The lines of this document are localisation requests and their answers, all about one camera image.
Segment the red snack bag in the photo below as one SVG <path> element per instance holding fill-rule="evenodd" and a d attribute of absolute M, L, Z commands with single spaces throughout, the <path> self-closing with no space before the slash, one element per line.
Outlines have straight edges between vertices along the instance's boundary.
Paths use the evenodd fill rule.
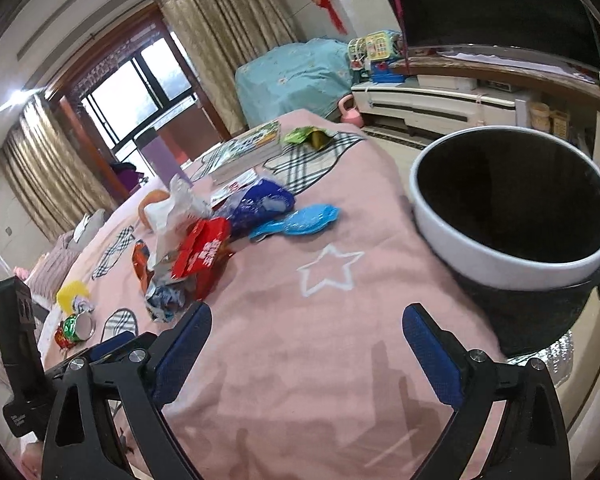
<path fill-rule="evenodd" d="M 195 300 L 207 298 L 234 255 L 229 239 L 230 222 L 223 217 L 199 219 L 187 228 L 171 273 L 174 280 L 193 286 Z"/>

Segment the clear plastic wrapper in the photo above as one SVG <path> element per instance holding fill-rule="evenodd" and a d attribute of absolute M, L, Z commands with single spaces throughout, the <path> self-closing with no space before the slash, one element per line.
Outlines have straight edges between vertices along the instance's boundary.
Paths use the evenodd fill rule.
<path fill-rule="evenodd" d="M 212 217 L 211 206 L 195 195 L 190 185 L 179 177 L 171 180 L 169 194 L 171 209 L 166 223 L 153 232 L 156 236 L 156 247 L 150 253 L 150 270 L 154 270 L 167 255 L 180 247 L 192 223 Z"/>

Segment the blue plastic wrapper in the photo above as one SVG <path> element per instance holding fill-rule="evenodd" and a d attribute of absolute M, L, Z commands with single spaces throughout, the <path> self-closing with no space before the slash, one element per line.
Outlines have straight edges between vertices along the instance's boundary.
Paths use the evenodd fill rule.
<path fill-rule="evenodd" d="M 224 217 L 230 222 L 232 235 L 241 237 L 263 223 L 292 211 L 295 202 L 294 194 L 283 185 L 260 179 L 244 192 L 230 198 Z"/>

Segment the grey crumpled wrapper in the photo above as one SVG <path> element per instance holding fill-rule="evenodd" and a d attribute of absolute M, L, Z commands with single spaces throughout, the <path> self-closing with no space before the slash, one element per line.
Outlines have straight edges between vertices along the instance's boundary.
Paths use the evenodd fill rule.
<path fill-rule="evenodd" d="M 195 285 L 191 280 L 156 283 L 151 280 L 145 292 L 145 304 L 150 318 L 157 323 L 170 323 L 174 316 L 186 310 L 193 301 Z"/>

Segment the yellow wrapper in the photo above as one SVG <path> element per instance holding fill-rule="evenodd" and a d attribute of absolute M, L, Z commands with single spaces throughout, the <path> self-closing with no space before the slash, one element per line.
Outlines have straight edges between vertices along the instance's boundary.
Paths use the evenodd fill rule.
<path fill-rule="evenodd" d="M 66 315 L 76 313 L 76 300 L 90 300 L 90 292 L 82 281 L 72 281 L 63 284 L 56 294 L 56 304 Z"/>

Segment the orange snack wrapper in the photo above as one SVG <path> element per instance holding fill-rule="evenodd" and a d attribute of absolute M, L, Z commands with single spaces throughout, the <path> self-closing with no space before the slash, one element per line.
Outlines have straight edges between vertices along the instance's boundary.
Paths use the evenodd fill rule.
<path fill-rule="evenodd" d="M 149 269 L 150 251 L 143 240 L 137 240 L 132 251 L 132 266 L 140 281 L 140 291 L 146 294 L 154 272 Z"/>

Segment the pink blanket table cover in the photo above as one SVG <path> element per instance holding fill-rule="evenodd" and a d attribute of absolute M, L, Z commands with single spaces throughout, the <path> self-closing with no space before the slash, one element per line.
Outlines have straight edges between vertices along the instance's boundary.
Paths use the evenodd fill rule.
<path fill-rule="evenodd" d="M 212 332 L 164 416 L 207 479 L 406 479 L 450 417 L 402 330 L 422 304 L 501 357 L 482 312 L 414 227 L 390 155 L 361 136 L 299 207 L 315 236 L 238 240 L 208 298 Z"/>

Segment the stack of children's books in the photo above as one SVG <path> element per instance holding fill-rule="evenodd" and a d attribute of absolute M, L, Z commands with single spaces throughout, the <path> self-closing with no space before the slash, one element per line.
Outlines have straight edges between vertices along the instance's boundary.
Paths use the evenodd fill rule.
<path fill-rule="evenodd" d="M 210 177 L 214 183 L 224 183 L 281 152 L 280 123 L 272 120 L 222 143 L 204 158 L 193 180 Z"/>

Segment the light blue fish-shaped toy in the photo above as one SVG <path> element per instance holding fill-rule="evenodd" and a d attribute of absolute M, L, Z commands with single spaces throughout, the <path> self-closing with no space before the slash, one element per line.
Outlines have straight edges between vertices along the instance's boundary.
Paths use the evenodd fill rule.
<path fill-rule="evenodd" d="M 249 234 L 250 242 L 264 240 L 271 235 L 313 235 L 326 230 L 336 222 L 340 209 L 329 204 L 315 204 L 296 210 L 283 219 L 272 220 L 258 226 Z"/>

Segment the green snack wrapper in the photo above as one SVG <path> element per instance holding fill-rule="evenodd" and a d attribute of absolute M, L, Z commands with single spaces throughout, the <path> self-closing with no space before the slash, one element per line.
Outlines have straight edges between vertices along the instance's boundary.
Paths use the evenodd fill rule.
<path fill-rule="evenodd" d="M 303 126 L 292 129 L 290 133 L 283 137 L 283 142 L 293 146 L 305 145 L 319 152 L 332 144 L 335 136 L 336 133 L 324 128 Z"/>

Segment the pink kettlebell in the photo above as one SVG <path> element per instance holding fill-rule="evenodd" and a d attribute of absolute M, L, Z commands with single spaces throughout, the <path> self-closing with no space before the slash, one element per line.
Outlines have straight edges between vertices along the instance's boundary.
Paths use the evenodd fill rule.
<path fill-rule="evenodd" d="M 360 129 L 364 127 L 364 119 L 355 105 L 352 94 L 347 94 L 338 102 L 338 110 L 340 111 L 340 122 L 355 125 Z"/>

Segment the teal cloth-covered furniture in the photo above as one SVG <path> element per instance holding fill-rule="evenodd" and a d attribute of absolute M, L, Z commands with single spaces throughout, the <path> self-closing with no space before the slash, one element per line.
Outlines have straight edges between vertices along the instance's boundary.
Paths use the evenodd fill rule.
<path fill-rule="evenodd" d="M 353 84 L 348 46 L 325 38 L 284 44 L 240 66 L 235 84 L 249 127 L 294 110 L 326 118 Z"/>

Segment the white TV cabinet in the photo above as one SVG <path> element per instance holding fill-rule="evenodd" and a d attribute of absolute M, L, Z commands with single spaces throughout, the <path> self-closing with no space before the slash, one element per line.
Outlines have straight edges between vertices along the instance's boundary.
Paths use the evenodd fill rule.
<path fill-rule="evenodd" d="M 396 84 L 352 87 L 364 131 L 410 148 L 458 130 L 518 126 L 546 131 L 580 148 L 600 166 L 600 110 L 546 91 L 495 81 L 416 76 Z"/>

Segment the beige patterned curtain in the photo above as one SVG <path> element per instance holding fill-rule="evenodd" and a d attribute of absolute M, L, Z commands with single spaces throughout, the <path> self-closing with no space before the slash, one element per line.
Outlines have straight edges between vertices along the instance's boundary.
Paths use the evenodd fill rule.
<path fill-rule="evenodd" d="M 244 130 L 235 74 L 298 37 L 279 0 L 156 0 L 229 133 Z"/>

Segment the toy cash register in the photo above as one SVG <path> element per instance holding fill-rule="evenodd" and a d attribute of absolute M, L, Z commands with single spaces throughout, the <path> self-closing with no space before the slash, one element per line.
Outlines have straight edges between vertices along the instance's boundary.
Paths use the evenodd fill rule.
<path fill-rule="evenodd" d="M 348 58 L 353 82 L 362 84 L 400 84 L 405 80 L 390 65 L 404 57 L 404 43 L 400 32 L 380 30 L 348 43 Z"/>

